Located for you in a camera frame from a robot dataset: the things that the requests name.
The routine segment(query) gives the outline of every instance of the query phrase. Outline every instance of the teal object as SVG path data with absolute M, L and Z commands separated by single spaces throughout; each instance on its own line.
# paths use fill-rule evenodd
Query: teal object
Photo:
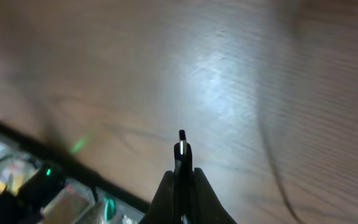
M 109 221 L 116 214 L 116 202 L 108 197 L 104 198 L 104 220 Z

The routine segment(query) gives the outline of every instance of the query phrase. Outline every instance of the wooden surface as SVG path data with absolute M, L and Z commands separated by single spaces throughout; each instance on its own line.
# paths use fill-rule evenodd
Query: wooden surface
M 1 118 L 147 200 L 185 129 L 238 223 L 294 223 L 270 146 L 305 223 L 358 223 L 358 1 L 0 0 Z

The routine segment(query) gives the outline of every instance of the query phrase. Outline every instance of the wood grain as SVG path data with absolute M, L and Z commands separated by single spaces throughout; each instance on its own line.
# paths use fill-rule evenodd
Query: wood grain
M 0 0 L 0 119 L 151 200 L 185 129 L 238 223 L 358 223 L 358 0 Z

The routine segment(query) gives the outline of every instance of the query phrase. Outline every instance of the black tip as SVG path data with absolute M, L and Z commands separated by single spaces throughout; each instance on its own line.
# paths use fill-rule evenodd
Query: black tip
M 179 140 L 185 140 L 186 141 L 185 130 L 179 130 Z

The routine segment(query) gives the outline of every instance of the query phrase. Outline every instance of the thin wire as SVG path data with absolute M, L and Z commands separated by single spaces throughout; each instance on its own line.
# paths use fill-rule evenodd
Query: thin wire
M 283 185 L 280 172 L 276 163 L 276 160 L 274 158 L 273 150 L 270 147 L 269 139 L 267 137 L 267 133 L 265 132 L 265 128 L 262 126 L 262 120 L 259 119 L 259 129 L 260 129 L 260 135 L 262 138 L 262 144 L 265 149 L 266 157 L 268 160 L 268 164 L 270 167 L 270 171 L 272 172 L 274 181 L 277 185 L 278 191 L 280 192 L 281 197 L 283 198 L 283 202 L 290 212 L 291 216 L 295 219 L 295 221 L 298 224 L 306 224 L 301 218 L 299 218 L 298 214 L 296 214 L 295 210 L 292 207 L 292 204 L 290 202 L 290 199 L 288 198 L 287 191 L 285 190 L 285 187 Z

